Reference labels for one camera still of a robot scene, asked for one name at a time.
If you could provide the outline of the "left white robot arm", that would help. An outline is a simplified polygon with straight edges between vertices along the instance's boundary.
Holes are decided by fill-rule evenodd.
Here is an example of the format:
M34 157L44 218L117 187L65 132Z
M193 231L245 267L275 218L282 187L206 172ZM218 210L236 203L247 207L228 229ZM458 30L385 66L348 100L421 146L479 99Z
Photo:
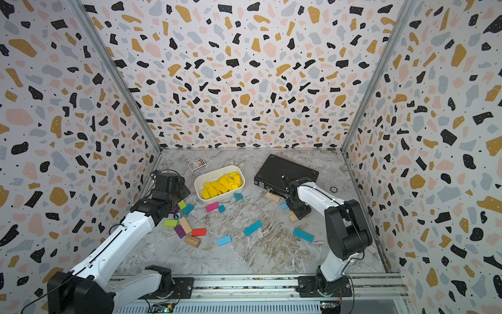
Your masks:
M114 313L144 296L171 298L179 292L169 268L148 266L124 281L109 281L134 247L163 219L175 215L190 195L176 171L154 171L154 186L87 258L47 283L49 313Z

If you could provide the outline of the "long yellow block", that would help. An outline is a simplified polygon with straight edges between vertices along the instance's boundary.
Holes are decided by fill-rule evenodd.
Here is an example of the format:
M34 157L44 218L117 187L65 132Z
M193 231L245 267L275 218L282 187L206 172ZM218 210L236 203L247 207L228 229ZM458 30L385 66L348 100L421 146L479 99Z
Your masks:
M202 198L204 200L210 200L219 196L219 191L213 187L212 184L206 184L204 189L201 191Z

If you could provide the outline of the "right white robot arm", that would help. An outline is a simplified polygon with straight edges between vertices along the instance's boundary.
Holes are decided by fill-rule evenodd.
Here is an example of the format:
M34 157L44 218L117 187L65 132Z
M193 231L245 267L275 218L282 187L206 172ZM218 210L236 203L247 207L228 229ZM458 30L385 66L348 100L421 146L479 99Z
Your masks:
M360 203L341 200L304 177L286 185L286 204L298 219L313 210L324 217L329 253L316 271L316 291L323 296L342 291L345 270L351 262L362 260L373 244Z

